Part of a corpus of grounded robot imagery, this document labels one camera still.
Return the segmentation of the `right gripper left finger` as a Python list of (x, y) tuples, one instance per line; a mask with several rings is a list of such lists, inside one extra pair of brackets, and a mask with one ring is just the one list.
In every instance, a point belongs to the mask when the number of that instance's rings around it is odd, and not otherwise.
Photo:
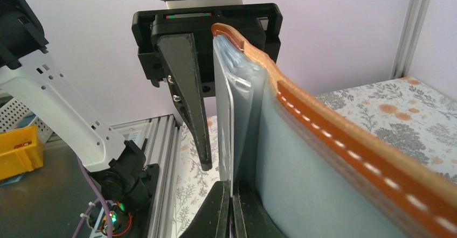
[(180, 237), (229, 237), (230, 201), (230, 183), (215, 182), (194, 219)]

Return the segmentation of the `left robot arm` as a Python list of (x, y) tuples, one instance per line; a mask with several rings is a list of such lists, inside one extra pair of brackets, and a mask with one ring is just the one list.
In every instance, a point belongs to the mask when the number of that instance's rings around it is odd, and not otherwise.
[[(276, 60), (283, 16), (274, 3), (243, 0), (160, 0), (164, 10), (134, 14), (132, 32), (146, 77), (167, 80), (173, 103), (189, 126), (204, 171), (212, 168), (204, 99), (215, 96), (211, 29), (233, 26)], [(76, 153), (99, 197), (127, 217), (122, 236), (146, 236), (156, 205), (160, 167), (111, 129), (67, 81), (47, 50), (44, 29), (26, 0), (1, 0), (1, 88), (30, 108)]]

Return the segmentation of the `brown leather card holder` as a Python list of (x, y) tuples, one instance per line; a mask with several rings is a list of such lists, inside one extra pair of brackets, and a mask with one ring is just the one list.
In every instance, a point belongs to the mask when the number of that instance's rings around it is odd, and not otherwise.
[(456, 185), (287, 78), (235, 28), (224, 36), (267, 73), (255, 185), (286, 237), (456, 237)]

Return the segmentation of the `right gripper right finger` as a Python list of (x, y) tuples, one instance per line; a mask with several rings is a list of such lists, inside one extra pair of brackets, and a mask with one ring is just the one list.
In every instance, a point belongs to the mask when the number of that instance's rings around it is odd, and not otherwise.
[(232, 229), (234, 237), (284, 237), (261, 199), (248, 183), (234, 184)]

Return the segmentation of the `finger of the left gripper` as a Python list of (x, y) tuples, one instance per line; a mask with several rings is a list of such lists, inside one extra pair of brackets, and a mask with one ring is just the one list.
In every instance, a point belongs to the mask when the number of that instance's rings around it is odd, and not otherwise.
[(157, 41), (170, 94), (191, 132), (203, 171), (212, 169), (212, 156), (193, 34), (161, 36)]

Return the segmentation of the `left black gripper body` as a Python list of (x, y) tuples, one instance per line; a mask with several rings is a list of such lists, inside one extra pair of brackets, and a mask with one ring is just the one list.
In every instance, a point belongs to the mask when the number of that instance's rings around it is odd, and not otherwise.
[(193, 34), (204, 97), (214, 96), (211, 26), (227, 24), (237, 29), (253, 46), (277, 61), (283, 16), (274, 3), (207, 6), (200, 8), (138, 11), (131, 30), (144, 74), (155, 87), (166, 78), (156, 44), (171, 34)]

